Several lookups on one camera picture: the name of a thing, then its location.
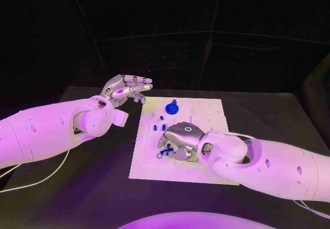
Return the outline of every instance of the white robotic arm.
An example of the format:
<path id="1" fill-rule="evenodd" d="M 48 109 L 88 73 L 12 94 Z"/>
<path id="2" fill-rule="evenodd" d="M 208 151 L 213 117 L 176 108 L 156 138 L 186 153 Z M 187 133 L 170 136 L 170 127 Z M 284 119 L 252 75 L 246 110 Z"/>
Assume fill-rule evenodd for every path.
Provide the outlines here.
<path id="1" fill-rule="evenodd" d="M 179 146 L 166 156 L 186 160 L 196 153 L 199 162 L 220 179 L 291 200 L 330 202 L 330 157 L 288 144 L 239 134 L 209 131 L 179 123 L 164 132 L 159 147 L 170 141 Z M 249 163 L 242 164 L 245 156 Z"/>
<path id="2" fill-rule="evenodd" d="M 140 92 L 151 89 L 150 83 L 117 75 L 101 95 L 30 108 L 0 120 L 0 168 L 50 158 L 102 136 L 111 124 L 122 127 L 128 114 L 115 108 L 127 97 L 146 102 Z"/>

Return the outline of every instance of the small blue piece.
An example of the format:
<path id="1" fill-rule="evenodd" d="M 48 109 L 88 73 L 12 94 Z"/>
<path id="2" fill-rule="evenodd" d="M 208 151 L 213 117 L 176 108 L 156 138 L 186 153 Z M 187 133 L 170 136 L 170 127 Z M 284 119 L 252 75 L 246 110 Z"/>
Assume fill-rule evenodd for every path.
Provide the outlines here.
<path id="1" fill-rule="evenodd" d="M 170 151 L 174 151 L 173 148 L 169 148 L 169 149 L 164 149 L 160 151 L 160 155 L 163 155 L 164 152 L 170 152 Z"/>
<path id="2" fill-rule="evenodd" d="M 170 104 L 167 104 L 164 110 L 166 110 L 167 114 L 170 114 L 170 115 L 174 115 L 177 113 L 179 107 L 177 107 L 177 100 L 176 99 L 171 101 Z"/>

